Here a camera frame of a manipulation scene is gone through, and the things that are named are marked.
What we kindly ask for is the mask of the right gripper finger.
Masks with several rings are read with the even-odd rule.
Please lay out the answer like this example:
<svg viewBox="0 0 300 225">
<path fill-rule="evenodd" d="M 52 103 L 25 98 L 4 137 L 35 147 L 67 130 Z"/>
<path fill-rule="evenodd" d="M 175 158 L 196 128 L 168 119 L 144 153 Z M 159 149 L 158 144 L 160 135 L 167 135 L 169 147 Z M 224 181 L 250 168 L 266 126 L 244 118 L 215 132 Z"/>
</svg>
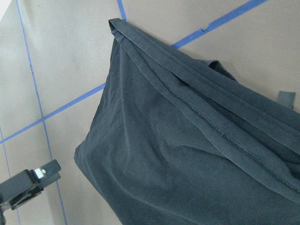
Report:
<svg viewBox="0 0 300 225">
<path fill-rule="evenodd" d="M 0 209 L 15 210 L 60 179 L 61 167 L 52 160 L 35 170 L 23 170 L 0 184 Z"/>
</svg>

